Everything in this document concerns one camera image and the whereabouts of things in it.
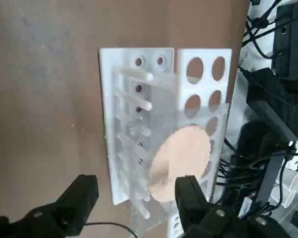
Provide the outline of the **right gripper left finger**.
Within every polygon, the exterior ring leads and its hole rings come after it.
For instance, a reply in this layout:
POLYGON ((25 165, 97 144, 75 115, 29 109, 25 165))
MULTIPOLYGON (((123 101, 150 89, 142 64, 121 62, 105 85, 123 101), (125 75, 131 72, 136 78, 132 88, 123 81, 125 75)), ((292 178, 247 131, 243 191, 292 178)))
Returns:
POLYGON ((79 236, 98 196, 97 177, 79 175, 55 202, 36 207, 13 223, 0 216, 0 238, 79 236))

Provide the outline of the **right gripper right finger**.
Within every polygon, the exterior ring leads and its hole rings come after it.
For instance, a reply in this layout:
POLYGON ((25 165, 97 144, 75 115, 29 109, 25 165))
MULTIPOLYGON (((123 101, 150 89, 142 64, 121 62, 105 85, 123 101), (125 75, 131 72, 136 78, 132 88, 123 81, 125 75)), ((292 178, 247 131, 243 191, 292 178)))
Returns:
POLYGON ((185 238, 289 238, 274 219, 238 218, 233 204, 208 202, 195 176, 175 181, 175 199, 185 238))

